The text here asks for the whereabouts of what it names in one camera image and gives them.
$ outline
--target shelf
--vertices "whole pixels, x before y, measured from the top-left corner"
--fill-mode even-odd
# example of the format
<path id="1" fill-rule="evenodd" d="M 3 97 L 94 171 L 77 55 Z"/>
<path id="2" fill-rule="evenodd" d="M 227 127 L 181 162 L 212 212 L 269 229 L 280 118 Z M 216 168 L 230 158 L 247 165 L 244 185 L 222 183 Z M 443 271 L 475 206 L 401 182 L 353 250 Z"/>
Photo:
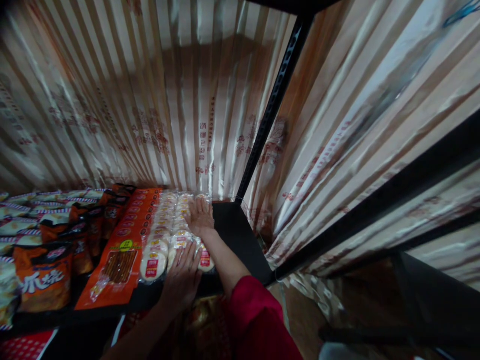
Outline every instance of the shelf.
<path id="1" fill-rule="evenodd" d="M 241 207 L 232 202 L 214 203 L 213 217 L 215 219 L 215 229 L 221 238 L 240 258 L 251 274 L 266 285 L 272 271 Z M 85 275 L 74 280 L 71 294 L 72 301 L 69 306 L 59 311 L 17 313 L 13 320 L 13 329 L 1 333 L 0 339 L 149 310 L 159 300 L 164 285 L 162 281 L 153 285 L 140 283 L 127 305 L 74 311 L 73 309 L 88 282 L 88 278 L 88 275 Z M 217 295 L 222 291 L 222 284 L 217 273 L 204 274 L 197 297 L 204 298 Z"/>

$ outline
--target fabric curtain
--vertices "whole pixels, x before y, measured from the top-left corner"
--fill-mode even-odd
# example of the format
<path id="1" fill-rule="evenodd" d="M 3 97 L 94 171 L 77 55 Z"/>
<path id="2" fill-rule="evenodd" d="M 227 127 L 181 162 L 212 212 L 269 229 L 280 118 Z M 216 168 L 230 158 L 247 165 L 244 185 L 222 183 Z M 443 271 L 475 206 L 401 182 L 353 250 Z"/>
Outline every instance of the fabric curtain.
<path id="1" fill-rule="evenodd" d="M 40 0 L 3 23 L 4 190 L 228 198 L 295 18 L 236 0 Z"/>
<path id="2" fill-rule="evenodd" d="M 282 156 L 268 180 L 257 169 L 260 182 L 247 199 L 252 224 L 273 240 L 267 258 L 275 266 L 479 108 L 480 14 L 444 26 L 463 4 L 352 1 L 316 17 L 275 124 L 287 129 Z M 305 272 L 324 276 L 474 210 L 475 169 L 411 201 Z M 268 186 L 257 186 L 262 181 Z"/>

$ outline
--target red sleeve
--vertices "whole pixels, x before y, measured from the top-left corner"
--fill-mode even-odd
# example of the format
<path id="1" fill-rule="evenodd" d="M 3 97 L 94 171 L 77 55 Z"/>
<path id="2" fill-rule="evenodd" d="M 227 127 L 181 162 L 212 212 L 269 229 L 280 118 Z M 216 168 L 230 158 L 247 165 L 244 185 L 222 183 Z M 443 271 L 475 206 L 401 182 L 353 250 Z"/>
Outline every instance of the red sleeve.
<path id="1" fill-rule="evenodd" d="M 302 359 L 285 328 L 282 306 L 253 276 L 233 290 L 227 322 L 236 359 Z"/>

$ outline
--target fingers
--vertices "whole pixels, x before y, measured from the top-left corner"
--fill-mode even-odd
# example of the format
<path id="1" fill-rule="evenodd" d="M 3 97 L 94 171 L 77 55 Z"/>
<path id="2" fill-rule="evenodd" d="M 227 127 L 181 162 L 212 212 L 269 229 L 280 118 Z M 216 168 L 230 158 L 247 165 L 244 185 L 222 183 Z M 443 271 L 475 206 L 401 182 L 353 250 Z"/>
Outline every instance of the fingers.
<path id="1" fill-rule="evenodd" d="M 178 267 L 183 250 L 184 249 L 182 247 L 176 250 L 175 259 L 173 260 L 173 264 L 171 266 L 172 270 L 175 270 Z"/>
<path id="2" fill-rule="evenodd" d="M 199 249 L 198 252 L 196 253 L 195 260 L 193 261 L 193 264 L 191 266 L 192 271 L 196 271 L 199 268 L 201 259 L 202 259 L 202 249 Z"/>
<path id="3" fill-rule="evenodd" d="M 196 198 L 196 210 L 198 211 L 199 214 L 203 214 L 204 213 L 204 207 L 202 206 L 202 198 L 200 197 L 197 197 Z"/>
<path id="4" fill-rule="evenodd" d="M 201 199 L 201 207 L 203 209 L 203 212 L 205 214 L 208 214 L 209 213 L 209 203 L 203 198 Z"/>
<path id="5" fill-rule="evenodd" d="M 197 270 L 195 273 L 195 280 L 193 282 L 193 288 L 195 289 L 195 293 L 199 289 L 200 281 L 202 280 L 202 275 L 204 272 L 202 270 Z"/>
<path id="6" fill-rule="evenodd" d="M 193 243 L 193 241 L 189 241 L 186 248 L 183 250 L 184 254 L 180 259 L 180 263 L 178 264 L 179 268 L 189 270 L 192 266 L 193 256 L 191 254 L 191 251 Z"/>

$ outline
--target human hand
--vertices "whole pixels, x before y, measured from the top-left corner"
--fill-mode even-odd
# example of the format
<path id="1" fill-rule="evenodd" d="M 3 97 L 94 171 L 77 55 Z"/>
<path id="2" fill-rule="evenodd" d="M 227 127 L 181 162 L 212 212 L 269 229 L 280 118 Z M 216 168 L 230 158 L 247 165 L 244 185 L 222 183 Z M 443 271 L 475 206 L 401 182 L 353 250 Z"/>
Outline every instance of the human hand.
<path id="1" fill-rule="evenodd" d="M 203 238 L 205 232 L 215 229 L 214 208 L 212 204 L 200 197 L 196 201 L 189 202 L 188 205 L 190 215 L 185 217 L 186 223 L 194 235 Z"/>
<path id="2" fill-rule="evenodd" d="M 174 316 L 188 309 L 197 295 L 203 272 L 199 270 L 202 252 L 199 251 L 195 256 L 196 249 L 194 241 L 189 242 L 185 249 L 178 249 L 173 265 L 166 276 L 158 304 L 172 311 Z"/>

